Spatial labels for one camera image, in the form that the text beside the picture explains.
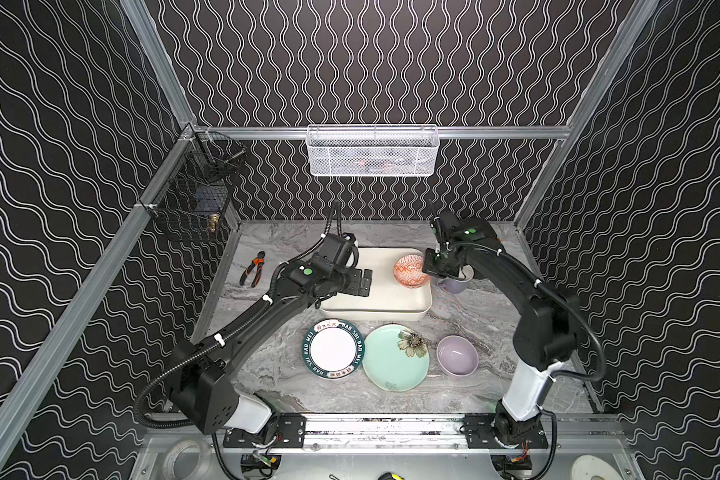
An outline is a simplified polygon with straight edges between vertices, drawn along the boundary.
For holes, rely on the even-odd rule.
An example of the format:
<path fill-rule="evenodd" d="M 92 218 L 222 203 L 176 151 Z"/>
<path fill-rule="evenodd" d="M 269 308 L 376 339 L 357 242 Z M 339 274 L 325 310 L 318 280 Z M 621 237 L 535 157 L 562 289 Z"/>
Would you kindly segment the cream plastic bin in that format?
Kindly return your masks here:
<path fill-rule="evenodd" d="M 407 256 L 423 256 L 413 248 L 360 247 L 357 267 L 369 269 L 368 297 L 338 294 L 324 301 L 319 309 L 326 318 L 357 321 L 407 322 L 423 319 L 433 302 L 429 281 L 418 288 L 408 288 L 394 277 L 394 265 Z"/>

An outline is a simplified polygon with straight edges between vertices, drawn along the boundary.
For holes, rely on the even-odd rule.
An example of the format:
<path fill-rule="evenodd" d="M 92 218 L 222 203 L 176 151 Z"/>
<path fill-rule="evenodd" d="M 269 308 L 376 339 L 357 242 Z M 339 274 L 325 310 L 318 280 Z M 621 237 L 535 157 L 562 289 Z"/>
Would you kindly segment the tape roll left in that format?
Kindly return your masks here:
<path fill-rule="evenodd" d="M 202 447 L 195 440 L 181 440 L 165 454 L 160 468 L 162 479 L 189 479 L 200 467 Z"/>

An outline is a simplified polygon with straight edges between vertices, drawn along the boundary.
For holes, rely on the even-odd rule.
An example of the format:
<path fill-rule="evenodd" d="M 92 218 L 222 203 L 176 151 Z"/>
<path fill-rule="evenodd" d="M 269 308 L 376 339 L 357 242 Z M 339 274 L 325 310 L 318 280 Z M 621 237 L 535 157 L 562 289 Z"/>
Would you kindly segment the mint green flower plate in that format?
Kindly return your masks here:
<path fill-rule="evenodd" d="M 383 325 L 365 337 L 364 373 L 384 391 L 414 389 L 426 378 L 429 366 L 429 342 L 408 327 Z"/>

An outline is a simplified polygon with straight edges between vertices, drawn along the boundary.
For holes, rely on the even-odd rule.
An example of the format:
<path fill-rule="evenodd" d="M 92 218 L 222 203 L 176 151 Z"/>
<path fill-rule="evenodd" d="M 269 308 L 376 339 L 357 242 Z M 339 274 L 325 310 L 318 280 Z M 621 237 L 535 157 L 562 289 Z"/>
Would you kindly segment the lavender mug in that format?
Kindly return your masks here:
<path fill-rule="evenodd" d="M 474 270 L 471 266 L 465 265 L 460 269 L 457 278 L 443 278 L 439 281 L 438 286 L 453 295 L 457 295 L 465 291 L 474 278 Z"/>

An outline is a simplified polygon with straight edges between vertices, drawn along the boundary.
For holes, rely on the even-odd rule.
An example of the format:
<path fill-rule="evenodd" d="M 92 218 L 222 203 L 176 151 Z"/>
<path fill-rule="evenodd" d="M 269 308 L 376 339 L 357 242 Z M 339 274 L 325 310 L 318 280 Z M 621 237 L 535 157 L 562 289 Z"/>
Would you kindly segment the white tape roll right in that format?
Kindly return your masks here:
<path fill-rule="evenodd" d="M 622 475 L 609 463 L 593 455 L 579 456 L 570 470 L 571 480 L 622 480 Z"/>

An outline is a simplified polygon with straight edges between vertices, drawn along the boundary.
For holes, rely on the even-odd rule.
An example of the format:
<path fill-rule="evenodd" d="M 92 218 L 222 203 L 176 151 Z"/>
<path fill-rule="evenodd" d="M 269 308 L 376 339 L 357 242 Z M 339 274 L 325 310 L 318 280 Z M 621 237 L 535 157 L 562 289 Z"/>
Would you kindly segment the white plate green rim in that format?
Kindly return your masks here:
<path fill-rule="evenodd" d="M 341 379 L 359 369 L 364 359 L 365 342 L 359 329 L 339 319 L 314 324 L 305 334 L 301 358 L 314 375 Z"/>

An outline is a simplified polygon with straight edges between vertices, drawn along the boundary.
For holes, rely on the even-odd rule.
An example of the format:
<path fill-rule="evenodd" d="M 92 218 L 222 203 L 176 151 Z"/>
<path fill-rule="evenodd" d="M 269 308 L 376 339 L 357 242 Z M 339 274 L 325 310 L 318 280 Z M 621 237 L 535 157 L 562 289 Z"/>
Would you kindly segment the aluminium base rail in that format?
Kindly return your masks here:
<path fill-rule="evenodd" d="M 615 415 L 557 415 L 557 449 L 574 451 L 619 451 L 624 429 Z M 270 453 L 284 454 L 515 454 L 529 448 L 542 453 L 552 440 L 551 420 L 542 416 L 542 427 L 516 448 L 506 448 L 491 430 L 493 414 L 297 414 L 276 415 L 274 426 L 253 436 L 237 429 L 218 431 L 223 448 L 229 452 L 251 453 L 255 440 L 278 438 Z M 148 450 L 168 447 L 175 440 L 205 437 L 194 427 L 151 430 Z"/>

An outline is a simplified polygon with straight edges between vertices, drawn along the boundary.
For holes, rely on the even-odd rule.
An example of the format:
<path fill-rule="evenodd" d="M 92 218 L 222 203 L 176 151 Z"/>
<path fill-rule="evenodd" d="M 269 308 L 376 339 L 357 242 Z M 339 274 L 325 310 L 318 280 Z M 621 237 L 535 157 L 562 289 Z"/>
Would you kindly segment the lavender bowl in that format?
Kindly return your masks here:
<path fill-rule="evenodd" d="M 472 375 L 479 366 L 479 354 L 475 346 L 458 335 L 449 335 L 439 341 L 436 358 L 445 373 L 454 377 Z"/>

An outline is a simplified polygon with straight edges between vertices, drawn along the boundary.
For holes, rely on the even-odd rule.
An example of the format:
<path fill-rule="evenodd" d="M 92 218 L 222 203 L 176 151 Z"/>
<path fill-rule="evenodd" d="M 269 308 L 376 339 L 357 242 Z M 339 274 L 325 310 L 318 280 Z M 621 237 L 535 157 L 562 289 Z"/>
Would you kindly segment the orange black pliers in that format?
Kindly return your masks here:
<path fill-rule="evenodd" d="M 255 288 L 261 279 L 263 273 L 263 266 L 265 263 L 266 252 L 261 250 L 257 253 L 256 257 L 250 262 L 248 267 L 242 272 L 238 284 L 245 286 L 248 280 L 251 280 L 250 287 Z"/>

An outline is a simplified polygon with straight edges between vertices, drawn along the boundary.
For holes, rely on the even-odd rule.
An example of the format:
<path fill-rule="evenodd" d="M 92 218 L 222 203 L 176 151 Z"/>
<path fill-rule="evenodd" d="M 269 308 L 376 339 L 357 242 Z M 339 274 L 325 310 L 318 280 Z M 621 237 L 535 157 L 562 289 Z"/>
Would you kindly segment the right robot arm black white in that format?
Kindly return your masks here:
<path fill-rule="evenodd" d="M 542 404 L 557 378 L 598 382 L 605 377 L 602 343 L 581 313 L 578 296 L 556 289 L 509 254 L 488 222 L 443 212 L 430 226 L 437 247 L 426 250 L 424 273 L 455 280 L 469 266 L 520 315 L 512 338 L 518 363 L 495 407 L 492 430 L 503 446 L 523 444 L 540 431 Z"/>

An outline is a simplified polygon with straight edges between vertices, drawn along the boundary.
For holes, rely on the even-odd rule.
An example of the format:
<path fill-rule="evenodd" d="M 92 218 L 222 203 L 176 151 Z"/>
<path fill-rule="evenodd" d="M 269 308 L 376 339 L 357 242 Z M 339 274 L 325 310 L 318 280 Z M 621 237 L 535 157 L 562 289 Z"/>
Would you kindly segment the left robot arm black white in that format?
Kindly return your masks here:
<path fill-rule="evenodd" d="M 353 234 L 324 233 L 311 257 L 278 265 L 266 293 L 236 319 L 197 344 L 176 345 L 168 368 L 137 395 L 135 420 L 150 429 L 194 426 L 204 435 L 221 429 L 259 433 L 273 409 L 238 391 L 239 371 L 271 335 L 304 310 L 337 294 L 367 297 L 371 273 L 359 269 L 358 261 Z M 182 419 L 156 420 L 147 414 L 147 397 L 159 386 L 165 387 Z"/>

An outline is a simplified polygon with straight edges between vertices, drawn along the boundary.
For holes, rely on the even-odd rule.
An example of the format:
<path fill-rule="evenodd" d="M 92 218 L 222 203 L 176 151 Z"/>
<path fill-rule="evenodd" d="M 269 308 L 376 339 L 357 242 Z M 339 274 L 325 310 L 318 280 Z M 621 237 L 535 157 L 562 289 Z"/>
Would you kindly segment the red patterned bowl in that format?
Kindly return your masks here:
<path fill-rule="evenodd" d="M 393 267 L 395 280 L 403 287 L 416 289 L 430 281 L 430 276 L 423 271 L 424 257 L 420 254 L 409 254 L 401 257 Z"/>

